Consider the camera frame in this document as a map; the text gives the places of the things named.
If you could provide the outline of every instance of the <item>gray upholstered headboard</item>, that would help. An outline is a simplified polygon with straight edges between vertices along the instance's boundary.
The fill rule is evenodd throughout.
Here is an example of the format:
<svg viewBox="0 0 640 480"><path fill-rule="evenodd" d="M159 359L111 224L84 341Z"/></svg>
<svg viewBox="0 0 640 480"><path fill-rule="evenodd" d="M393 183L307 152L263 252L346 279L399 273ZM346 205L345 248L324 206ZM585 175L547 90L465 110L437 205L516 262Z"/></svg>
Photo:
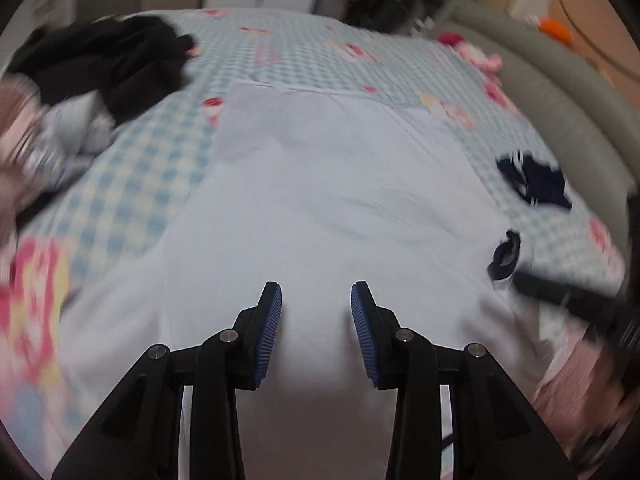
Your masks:
<svg viewBox="0 0 640 480"><path fill-rule="evenodd" d="M628 256L626 197L640 181L638 112L579 56L503 12L448 0L434 20L430 38L450 30L502 56L504 91Z"/></svg>

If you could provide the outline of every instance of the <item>bed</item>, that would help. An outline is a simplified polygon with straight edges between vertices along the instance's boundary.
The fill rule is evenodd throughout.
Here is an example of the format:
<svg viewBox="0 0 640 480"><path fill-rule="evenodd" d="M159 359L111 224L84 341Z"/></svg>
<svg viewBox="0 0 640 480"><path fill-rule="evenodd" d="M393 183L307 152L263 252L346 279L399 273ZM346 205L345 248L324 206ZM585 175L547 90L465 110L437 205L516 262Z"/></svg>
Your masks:
<svg viewBox="0 0 640 480"><path fill-rule="evenodd" d="M390 38L277 10L165 16L202 46L202 55L186 69L189 83L124 124L114 145L80 182L25 230L62 244L75 287L91 287L156 245L207 176L220 108L239 80L349 92L438 113L454 109L444 119L451 121L450 130L497 208L523 238L532 240L534 269L612 293L620 287L621 267L612 263L615 248L603 251L590 229L600 218L628 257L625 203L640 176L638 115L597 72L552 40L470 0L449 0L436 17L432 38L443 30L459 32L502 56L504 90L521 112L514 113L487 99L478 70L444 46L420 38ZM574 202L570 215L529 208L500 177L496 156L522 149L561 165ZM70 330L65 317L72 315L72 307L62 315L63 347ZM144 338L136 342L144 348L148 343ZM138 348L130 352L140 355ZM26 384L7 425L44 476L108 393L93 389L88 394L78 381L74 385L75 379L65 402L55 408L57 424L42 409L46 393ZM31 410L34 405L40 409ZM350 467L328 473L338 478ZM264 478L277 476L275 470L263 473Z"/></svg>

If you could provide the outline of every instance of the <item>pink stuffed toy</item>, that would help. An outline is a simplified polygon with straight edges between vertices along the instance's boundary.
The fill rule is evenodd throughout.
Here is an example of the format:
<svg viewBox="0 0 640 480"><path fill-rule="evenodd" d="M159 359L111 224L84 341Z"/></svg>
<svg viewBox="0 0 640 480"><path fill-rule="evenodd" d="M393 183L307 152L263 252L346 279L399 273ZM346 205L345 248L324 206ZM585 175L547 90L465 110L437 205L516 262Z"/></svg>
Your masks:
<svg viewBox="0 0 640 480"><path fill-rule="evenodd" d="M471 63L489 78L495 76L495 74L502 69L502 58L499 54L486 56L482 49L472 45L455 32L443 32L438 37L438 41L442 44L449 45L460 54L462 59Z"/></svg>

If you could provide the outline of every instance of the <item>blue and white gingham fabric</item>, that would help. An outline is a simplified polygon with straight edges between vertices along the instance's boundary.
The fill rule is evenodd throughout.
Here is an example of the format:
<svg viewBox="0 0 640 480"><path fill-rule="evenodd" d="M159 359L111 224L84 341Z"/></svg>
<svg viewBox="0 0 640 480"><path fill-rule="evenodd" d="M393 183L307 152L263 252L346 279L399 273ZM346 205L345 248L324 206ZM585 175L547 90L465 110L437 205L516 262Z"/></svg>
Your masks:
<svg viewBox="0 0 640 480"><path fill-rule="evenodd" d="M589 285L610 282L590 239L592 214L580 197L568 190L574 202L570 214L553 206L532 208L502 179L495 159L505 153L529 150L539 161L555 159L527 120L486 97L482 75L449 48L292 12L230 9L207 18L199 12L165 16L203 48L186 67L190 82L121 126L114 145L27 229L55 236L66 247L75 286L156 243L207 172L215 132L202 102L224 97L237 80L375 88L379 98L407 107L422 106L422 94L461 105L476 127L452 124L452 131L498 208L533 246L533 267ZM349 49L365 54L350 56Z"/></svg>

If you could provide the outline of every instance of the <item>orange object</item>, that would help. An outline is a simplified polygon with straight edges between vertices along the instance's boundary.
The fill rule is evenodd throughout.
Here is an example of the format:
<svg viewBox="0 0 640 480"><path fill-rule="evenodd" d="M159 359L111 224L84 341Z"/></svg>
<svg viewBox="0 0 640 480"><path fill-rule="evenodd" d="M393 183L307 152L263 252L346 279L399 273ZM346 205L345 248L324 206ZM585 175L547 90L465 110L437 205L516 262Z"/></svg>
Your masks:
<svg viewBox="0 0 640 480"><path fill-rule="evenodd" d="M569 28L559 20L554 18L541 18L538 22L538 29L540 32L564 43L566 46L571 46L573 37Z"/></svg>

